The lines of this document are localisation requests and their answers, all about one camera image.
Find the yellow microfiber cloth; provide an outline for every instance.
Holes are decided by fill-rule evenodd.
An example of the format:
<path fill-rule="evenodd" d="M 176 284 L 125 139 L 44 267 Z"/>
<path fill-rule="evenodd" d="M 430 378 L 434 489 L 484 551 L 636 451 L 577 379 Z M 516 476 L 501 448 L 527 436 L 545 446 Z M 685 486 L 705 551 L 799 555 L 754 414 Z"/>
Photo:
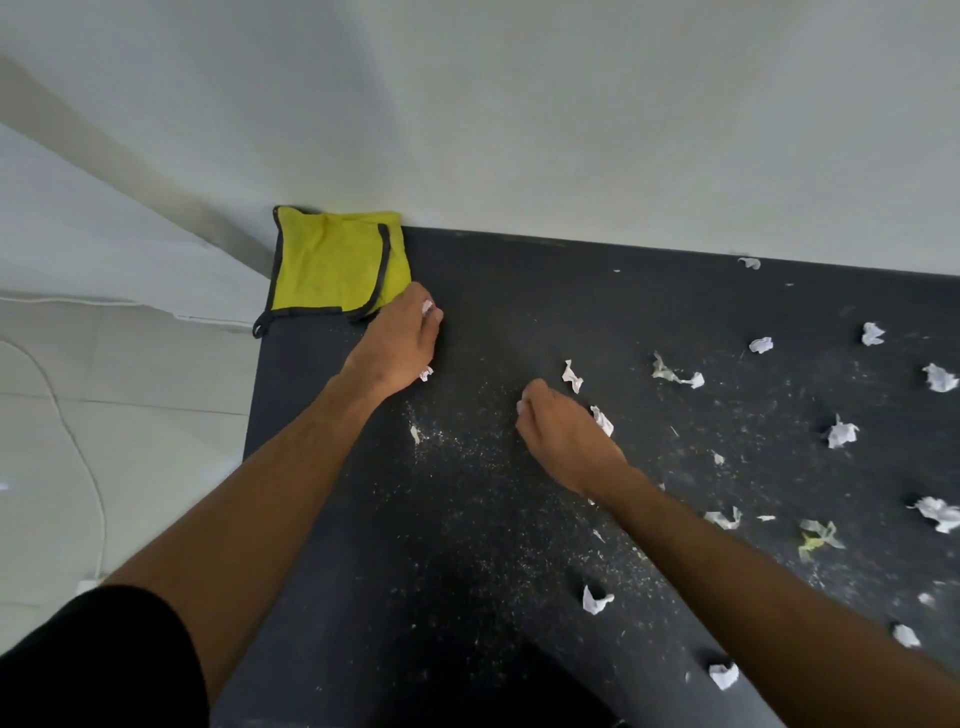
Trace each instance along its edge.
<path fill-rule="evenodd" d="M 253 325 L 263 336 L 274 318 L 343 313 L 370 316 L 410 282 L 396 212 L 335 215 L 274 208 L 276 252 L 267 307 Z"/>

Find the black table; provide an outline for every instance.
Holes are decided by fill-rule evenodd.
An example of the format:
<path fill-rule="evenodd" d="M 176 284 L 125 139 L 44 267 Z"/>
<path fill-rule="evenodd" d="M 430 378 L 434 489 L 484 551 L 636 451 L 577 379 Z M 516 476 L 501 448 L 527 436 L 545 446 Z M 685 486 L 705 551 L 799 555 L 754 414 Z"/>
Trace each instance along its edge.
<path fill-rule="evenodd" d="M 960 371 L 960 280 L 472 232 L 406 241 L 446 314 L 436 374 L 374 414 L 215 724 L 471 724 L 501 710 L 501 724 L 777 724 L 746 680 L 713 685 L 715 641 L 610 517 L 525 451 L 519 393 L 535 376 L 568 392 L 568 358 L 579 399 L 667 492 L 699 511 L 737 505 L 737 536 L 869 619 L 912 626 L 960 670 L 960 534 L 904 507 L 960 502 L 960 390 L 930 392 L 920 371 Z M 859 343 L 866 321 L 885 344 Z M 361 333 L 337 317 L 275 321 L 247 454 Z M 771 352 L 747 351 L 766 335 Z M 652 379 L 654 350 L 707 385 Z M 860 439 L 830 450 L 836 414 Z M 835 521 L 847 550 L 801 564 L 802 518 Z M 581 608 L 585 583 L 616 595 L 599 616 Z"/>

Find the floor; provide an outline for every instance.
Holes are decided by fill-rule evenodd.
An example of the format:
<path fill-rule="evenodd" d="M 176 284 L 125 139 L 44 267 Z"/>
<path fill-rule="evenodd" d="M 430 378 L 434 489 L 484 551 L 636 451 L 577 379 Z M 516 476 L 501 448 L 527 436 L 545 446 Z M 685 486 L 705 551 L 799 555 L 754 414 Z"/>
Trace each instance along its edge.
<path fill-rule="evenodd" d="M 145 307 L 0 302 L 103 495 L 115 569 L 240 462 L 258 343 Z M 41 374 L 0 345 L 0 651 L 96 570 L 97 500 Z"/>

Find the electrical cable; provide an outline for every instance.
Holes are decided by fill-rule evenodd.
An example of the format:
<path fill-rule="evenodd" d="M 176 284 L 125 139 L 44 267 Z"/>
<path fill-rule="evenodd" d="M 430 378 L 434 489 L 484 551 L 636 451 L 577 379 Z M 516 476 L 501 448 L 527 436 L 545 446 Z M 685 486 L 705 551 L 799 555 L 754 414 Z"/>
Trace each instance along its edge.
<path fill-rule="evenodd" d="M 143 305 L 136 301 L 92 301 L 90 299 L 69 299 L 61 297 L 18 299 L 11 296 L 0 296 L 0 301 L 9 303 L 82 303 L 83 305 Z"/>
<path fill-rule="evenodd" d="M 43 377 L 43 382 L 47 386 L 47 394 L 50 395 L 50 401 L 57 410 L 57 417 L 60 418 L 60 424 L 63 425 L 63 431 L 66 432 L 67 437 L 70 438 L 70 443 L 73 445 L 73 449 L 77 452 L 77 456 L 84 464 L 84 470 L 86 470 L 86 475 L 90 482 L 90 489 L 93 491 L 93 497 L 97 501 L 97 509 L 100 512 L 100 549 L 99 553 L 97 554 L 96 569 L 93 572 L 93 578 L 96 581 L 99 581 L 101 574 L 103 574 L 104 571 L 104 557 L 107 553 L 107 509 L 104 507 L 104 497 L 100 492 L 100 485 L 97 483 L 97 478 L 94 477 L 93 471 L 90 469 L 90 464 L 86 462 L 86 458 L 84 457 L 83 451 L 80 449 L 80 445 L 77 444 L 77 438 L 73 434 L 73 430 L 70 429 L 70 425 L 68 425 L 66 420 L 63 418 L 63 410 L 60 409 L 60 402 L 57 400 L 57 395 L 54 394 L 53 384 L 50 383 L 50 377 L 47 376 L 46 371 L 40 366 L 40 363 L 30 352 L 28 352 L 26 349 L 23 349 L 18 344 L 15 344 L 10 339 L 0 336 L 0 344 L 6 344 L 11 349 L 14 349 L 26 356 L 28 359 L 30 359 L 36 370 L 40 372 L 40 376 Z"/>

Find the right hand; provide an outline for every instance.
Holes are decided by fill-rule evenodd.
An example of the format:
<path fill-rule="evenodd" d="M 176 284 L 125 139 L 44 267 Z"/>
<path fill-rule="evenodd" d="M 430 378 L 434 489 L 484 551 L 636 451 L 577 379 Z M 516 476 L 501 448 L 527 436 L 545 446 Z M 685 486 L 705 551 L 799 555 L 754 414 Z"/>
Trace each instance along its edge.
<path fill-rule="evenodd" d="M 600 500 L 611 469 L 629 467 L 623 451 L 575 400 L 534 379 L 517 403 L 516 429 L 543 468 L 565 488 Z"/>

